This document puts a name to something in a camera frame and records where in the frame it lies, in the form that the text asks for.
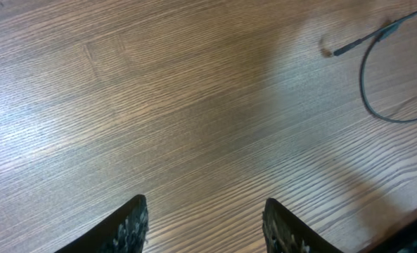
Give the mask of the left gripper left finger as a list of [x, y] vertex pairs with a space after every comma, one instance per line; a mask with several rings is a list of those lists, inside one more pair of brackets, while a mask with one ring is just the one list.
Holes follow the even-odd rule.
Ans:
[[136, 195], [57, 253], [142, 253], [148, 232], [145, 195]]

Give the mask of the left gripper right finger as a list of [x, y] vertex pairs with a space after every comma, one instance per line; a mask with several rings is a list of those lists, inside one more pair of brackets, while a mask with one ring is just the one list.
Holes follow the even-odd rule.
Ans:
[[267, 253], [342, 253], [274, 198], [262, 213]]

